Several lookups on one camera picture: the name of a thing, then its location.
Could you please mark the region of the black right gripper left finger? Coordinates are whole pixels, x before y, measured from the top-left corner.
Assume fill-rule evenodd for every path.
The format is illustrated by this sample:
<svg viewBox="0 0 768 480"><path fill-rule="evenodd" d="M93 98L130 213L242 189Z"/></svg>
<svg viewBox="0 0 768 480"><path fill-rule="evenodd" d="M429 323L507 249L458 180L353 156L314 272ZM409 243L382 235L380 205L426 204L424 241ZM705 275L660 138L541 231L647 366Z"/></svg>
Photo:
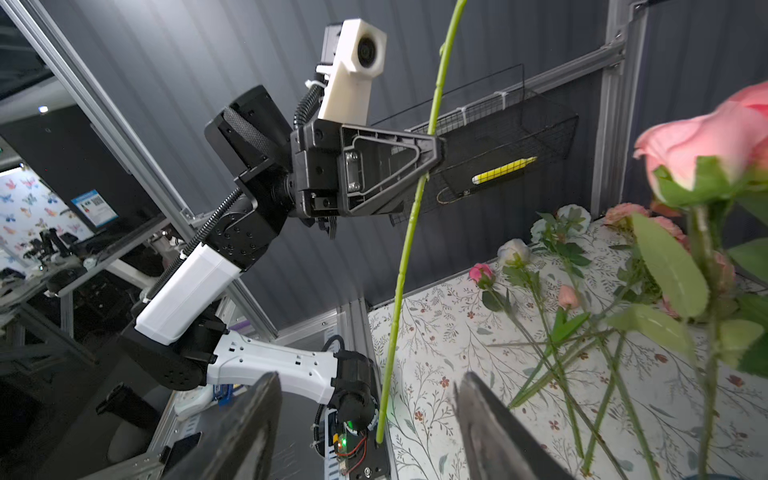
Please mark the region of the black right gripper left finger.
<svg viewBox="0 0 768 480"><path fill-rule="evenodd" d="M166 479L266 479L282 406L279 375L263 375L235 401L221 423L205 433Z"/></svg>

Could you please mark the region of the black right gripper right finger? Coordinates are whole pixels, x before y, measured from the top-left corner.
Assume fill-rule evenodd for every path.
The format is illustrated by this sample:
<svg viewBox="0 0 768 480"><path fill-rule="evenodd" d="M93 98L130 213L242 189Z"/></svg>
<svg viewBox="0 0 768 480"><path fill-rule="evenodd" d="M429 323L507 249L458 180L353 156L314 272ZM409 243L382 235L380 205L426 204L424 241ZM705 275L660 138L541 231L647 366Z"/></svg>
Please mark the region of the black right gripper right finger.
<svg viewBox="0 0 768 480"><path fill-rule="evenodd" d="M482 379L464 374L454 408L471 479L570 479Z"/></svg>

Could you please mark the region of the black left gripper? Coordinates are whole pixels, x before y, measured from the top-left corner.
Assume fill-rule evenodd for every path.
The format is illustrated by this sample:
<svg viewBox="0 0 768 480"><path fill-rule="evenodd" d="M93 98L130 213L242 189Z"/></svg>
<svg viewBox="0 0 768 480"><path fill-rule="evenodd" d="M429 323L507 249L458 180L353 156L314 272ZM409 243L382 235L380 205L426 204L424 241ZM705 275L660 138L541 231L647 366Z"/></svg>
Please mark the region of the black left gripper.
<svg viewBox="0 0 768 480"><path fill-rule="evenodd" d="M405 195L445 159L445 140L314 119L291 136L292 215L400 213Z"/></svg>

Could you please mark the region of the pale pink rose stem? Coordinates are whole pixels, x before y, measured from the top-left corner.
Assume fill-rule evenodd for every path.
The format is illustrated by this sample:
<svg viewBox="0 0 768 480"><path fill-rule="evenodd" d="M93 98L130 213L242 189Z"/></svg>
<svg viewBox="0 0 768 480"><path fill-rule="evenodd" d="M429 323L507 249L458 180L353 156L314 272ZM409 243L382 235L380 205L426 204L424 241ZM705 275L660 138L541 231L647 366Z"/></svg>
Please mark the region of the pale pink rose stem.
<svg viewBox="0 0 768 480"><path fill-rule="evenodd" d="M435 88L433 92L433 98L431 102L430 116L428 121L427 134L435 136L437 133L438 119L442 106L442 99L445 93L445 83L450 65L450 59L455 43L455 38L459 29L459 25L466 8L467 0L458 0L454 6L448 30L443 44L440 47L440 63L437 71L437 77L435 81ZM378 445L383 444L387 431L388 421L388 407L391 396L391 384L393 380L393 370L395 366L395 357L397 350L397 342L399 335L399 322L401 318L403 297L405 290L405 282L407 278L407 271L409 260L412 251L412 245L415 238L415 233L418 225L418 219L421 211L421 204L424 196L426 184L429 181L429 174L423 174L417 184L414 195L414 201L411 207L410 215L408 217L407 228L405 233L405 239L403 248L401 251L401 258L398 268L397 283L394 296L394 310L390 328L390 336L387 345L387 357L384 369L383 381L382 381L382 397L380 404L381 417L377 425L375 440Z"/></svg>

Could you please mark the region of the light pink rose stem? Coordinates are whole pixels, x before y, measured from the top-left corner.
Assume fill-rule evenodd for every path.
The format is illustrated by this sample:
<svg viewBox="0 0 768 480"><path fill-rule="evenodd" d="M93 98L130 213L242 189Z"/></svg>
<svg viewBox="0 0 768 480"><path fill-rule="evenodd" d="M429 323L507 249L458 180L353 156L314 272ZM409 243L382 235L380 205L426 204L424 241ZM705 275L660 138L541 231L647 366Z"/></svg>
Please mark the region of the light pink rose stem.
<svg viewBox="0 0 768 480"><path fill-rule="evenodd" d="M632 263L608 324L684 355L702 388L697 474L710 474L721 366L767 374L767 299L741 294L738 270L767 277L767 241L723 242L735 205L767 217L767 87L741 89L714 111L651 127L635 142L650 208L619 204L605 216L629 235Z"/></svg>

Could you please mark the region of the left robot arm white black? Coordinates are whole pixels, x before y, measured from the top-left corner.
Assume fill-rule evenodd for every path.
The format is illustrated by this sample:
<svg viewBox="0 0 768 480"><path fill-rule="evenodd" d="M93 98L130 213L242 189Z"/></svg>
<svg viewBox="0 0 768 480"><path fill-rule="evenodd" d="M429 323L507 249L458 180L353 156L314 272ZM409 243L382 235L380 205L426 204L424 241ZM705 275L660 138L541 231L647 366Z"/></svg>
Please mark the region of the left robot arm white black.
<svg viewBox="0 0 768 480"><path fill-rule="evenodd" d="M333 409L341 430L378 423L372 361L346 349L303 353L227 327L211 304L268 251L287 220L327 232L339 217L399 211L404 194L444 159L431 135L322 120L319 97L301 101L289 124L263 86L235 99L206 126L218 155L241 169L236 187L134 306L120 343L163 386L252 385L275 372L284 391Z"/></svg>

